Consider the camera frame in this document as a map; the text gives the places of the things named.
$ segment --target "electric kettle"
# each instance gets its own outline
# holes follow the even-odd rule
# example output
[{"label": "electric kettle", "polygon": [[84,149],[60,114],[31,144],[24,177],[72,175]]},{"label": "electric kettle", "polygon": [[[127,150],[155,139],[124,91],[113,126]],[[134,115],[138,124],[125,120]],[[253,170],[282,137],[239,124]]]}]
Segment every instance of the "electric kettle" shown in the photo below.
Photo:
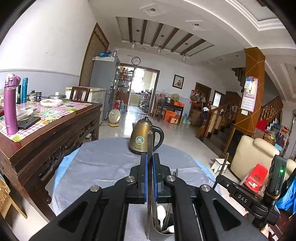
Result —
[{"label": "electric kettle", "polygon": [[147,136],[148,131],[153,132],[153,143],[155,140],[155,133],[159,133],[160,139],[156,146],[153,147],[153,151],[160,147],[163,143],[164,133],[163,130],[158,126],[153,126],[152,122],[148,119],[147,116],[145,118],[139,120],[136,126],[133,129],[131,134],[131,138],[129,141],[128,149],[137,155],[141,155],[142,153],[147,153],[148,143]]}]

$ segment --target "wooden table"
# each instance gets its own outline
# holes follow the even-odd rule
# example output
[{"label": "wooden table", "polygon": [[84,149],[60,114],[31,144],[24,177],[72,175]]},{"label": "wooden table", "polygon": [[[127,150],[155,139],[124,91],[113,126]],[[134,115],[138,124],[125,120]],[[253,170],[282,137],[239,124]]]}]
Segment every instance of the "wooden table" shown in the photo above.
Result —
[{"label": "wooden table", "polygon": [[181,119],[182,119],[182,114],[183,114],[184,107],[177,106],[177,105],[174,105],[174,104],[168,104],[165,101],[158,101],[158,104],[160,105],[160,108],[161,108],[160,115],[158,116],[158,121],[160,121],[161,113],[163,112],[163,108],[167,108],[167,109],[173,110],[173,111],[176,111],[176,110],[181,111],[181,114],[180,114],[180,117],[179,117],[179,120],[178,120],[178,125],[180,124]]},{"label": "wooden table", "polygon": [[48,205],[52,198],[45,186],[63,157],[81,146],[89,133],[92,141],[98,140],[101,106],[92,103],[49,123],[20,142],[0,134],[0,172],[47,221],[56,215]]}]

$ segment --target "round table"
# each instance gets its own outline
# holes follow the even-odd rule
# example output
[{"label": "round table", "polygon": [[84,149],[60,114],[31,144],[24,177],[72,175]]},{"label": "round table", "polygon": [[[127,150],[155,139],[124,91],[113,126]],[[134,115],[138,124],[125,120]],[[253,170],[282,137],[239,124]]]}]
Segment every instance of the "round table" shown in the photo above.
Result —
[{"label": "round table", "polygon": [[[52,204],[56,215],[65,210],[93,184],[102,188],[112,186],[140,164],[140,156],[128,150],[129,138],[104,138],[83,144],[70,163],[53,192]],[[162,144],[156,151],[160,163],[170,167],[171,173],[178,168],[178,177],[187,184],[199,187],[213,186],[213,176],[202,170],[185,152]],[[126,222],[125,240],[146,240],[147,204],[130,204]]]}]

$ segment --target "pink checkered tablecloth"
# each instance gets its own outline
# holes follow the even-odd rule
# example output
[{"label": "pink checkered tablecloth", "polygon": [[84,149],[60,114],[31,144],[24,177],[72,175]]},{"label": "pink checkered tablecloth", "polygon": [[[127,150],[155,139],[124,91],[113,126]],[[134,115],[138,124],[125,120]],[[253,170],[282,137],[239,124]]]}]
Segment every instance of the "pink checkered tablecloth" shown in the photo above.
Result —
[{"label": "pink checkered tablecloth", "polygon": [[64,103],[58,107],[53,108],[46,108],[43,107],[40,102],[27,102],[22,103],[16,106],[17,112],[21,112],[27,110],[29,108],[36,108],[38,109],[39,113],[37,114],[38,117],[41,117],[41,120],[32,125],[27,130],[19,130],[14,135],[7,135],[6,125],[5,125],[5,116],[0,117],[0,133],[5,135],[7,138],[13,140],[14,142],[19,142],[24,139],[26,136],[32,134],[33,132],[37,131],[38,129],[46,126],[47,124],[60,119],[62,116],[68,115],[73,113],[77,110],[83,109],[91,104],[89,103],[79,103],[79,102],[72,102],[72,101],[64,101]]}]

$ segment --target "refrigerator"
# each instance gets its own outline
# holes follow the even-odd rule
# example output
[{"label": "refrigerator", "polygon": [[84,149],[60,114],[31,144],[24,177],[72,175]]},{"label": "refrigerator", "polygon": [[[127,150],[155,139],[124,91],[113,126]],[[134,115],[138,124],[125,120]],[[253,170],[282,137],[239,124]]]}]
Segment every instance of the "refrigerator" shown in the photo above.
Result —
[{"label": "refrigerator", "polygon": [[94,60],[90,86],[106,89],[103,120],[108,118],[109,112],[114,108],[116,91],[118,86],[120,61],[118,57],[114,61],[104,59]]},{"label": "refrigerator", "polygon": [[[72,91],[72,87],[66,87],[66,93],[65,93],[66,99],[70,99],[71,91]],[[100,124],[103,121],[105,97],[106,97],[106,89],[90,87],[89,97],[87,98],[87,101],[103,104],[103,106],[101,107]],[[84,98],[85,98],[85,92],[83,92],[81,99],[84,100]]]}]

